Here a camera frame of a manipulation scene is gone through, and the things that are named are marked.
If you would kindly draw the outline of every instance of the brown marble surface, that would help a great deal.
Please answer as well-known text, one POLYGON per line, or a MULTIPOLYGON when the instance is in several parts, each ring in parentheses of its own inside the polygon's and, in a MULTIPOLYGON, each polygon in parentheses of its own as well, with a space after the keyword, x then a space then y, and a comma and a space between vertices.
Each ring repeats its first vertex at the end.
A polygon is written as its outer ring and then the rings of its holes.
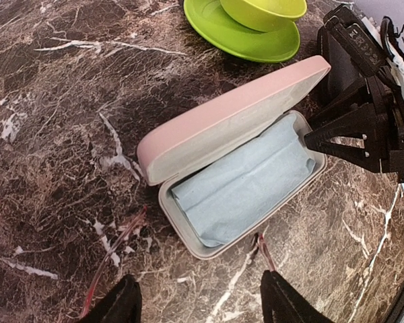
MULTIPOLYGON (((314 54, 335 5, 308 2, 300 52, 287 64, 314 54)), ((119 248, 97 297, 132 273, 144 322, 261 322, 266 267, 261 257, 246 263, 250 237, 214 260, 192 258, 132 162, 148 131, 280 67, 215 49, 170 0, 2 0, 0 322, 74 322, 106 252, 93 224, 112 243, 119 233, 108 225, 142 205, 148 225, 119 248), (119 136, 121 163, 111 163, 120 151, 101 116, 119 136)), ((317 108, 311 98, 298 106, 306 116, 317 108)), ((381 321, 404 278, 394 176, 329 158, 266 228, 280 273, 324 315, 381 321)))

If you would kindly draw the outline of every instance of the black clamp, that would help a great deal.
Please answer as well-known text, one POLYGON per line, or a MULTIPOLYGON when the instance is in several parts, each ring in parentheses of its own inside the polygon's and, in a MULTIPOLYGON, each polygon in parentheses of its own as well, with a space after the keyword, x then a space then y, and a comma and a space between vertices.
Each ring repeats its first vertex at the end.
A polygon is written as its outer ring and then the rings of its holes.
POLYGON ((333 83, 343 88, 309 120, 314 130, 305 136, 307 147, 374 173, 397 172, 398 181, 404 183, 404 100, 401 88, 388 72, 383 50, 344 5, 325 17, 318 40, 319 50, 328 62, 333 57, 343 57, 337 66, 332 64, 333 70, 319 90, 328 96, 333 83), (332 53, 323 46, 327 36, 340 45, 336 50, 341 52, 332 53), (355 73, 342 73, 350 69, 355 73), (386 90, 386 84, 392 85, 390 90, 386 90), (336 137, 360 139, 360 145, 336 143, 336 137))
POLYGON ((128 274, 77 323, 141 323, 141 314, 141 288, 128 274))

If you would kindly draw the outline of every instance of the black mount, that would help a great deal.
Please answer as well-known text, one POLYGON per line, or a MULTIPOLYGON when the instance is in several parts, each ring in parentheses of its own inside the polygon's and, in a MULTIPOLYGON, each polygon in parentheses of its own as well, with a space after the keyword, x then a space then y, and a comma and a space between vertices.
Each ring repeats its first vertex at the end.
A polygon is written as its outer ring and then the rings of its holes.
POLYGON ((314 130, 305 136, 306 145, 374 173, 397 172, 404 183, 404 100, 386 55, 347 6, 324 21, 318 48, 332 70, 319 90, 322 98, 333 100, 309 119, 314 130), (361 144, 335 143, 336 137, 361 139, 361 144))

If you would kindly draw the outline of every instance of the green plate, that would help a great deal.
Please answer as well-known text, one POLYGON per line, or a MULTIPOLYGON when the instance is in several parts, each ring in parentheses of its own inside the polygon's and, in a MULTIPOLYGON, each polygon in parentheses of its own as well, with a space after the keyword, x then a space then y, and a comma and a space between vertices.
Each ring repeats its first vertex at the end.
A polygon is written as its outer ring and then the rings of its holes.
POLYGON ((279 63, 292 58, 299 49, 298 28, 289 20, 273 32, 258 32, 233 20, 220 0, 184 0, 184 12, 204 39, 241 59, 279 63))

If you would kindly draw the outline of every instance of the light blue cloth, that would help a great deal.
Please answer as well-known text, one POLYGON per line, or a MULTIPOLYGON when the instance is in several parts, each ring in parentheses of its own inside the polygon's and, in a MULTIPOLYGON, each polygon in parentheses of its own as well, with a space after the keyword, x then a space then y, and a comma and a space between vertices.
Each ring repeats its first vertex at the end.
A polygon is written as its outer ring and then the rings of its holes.
POLYGON ((262 219, 314 168, 289 114, 172 189, 207 247, 227 244, 262 219))

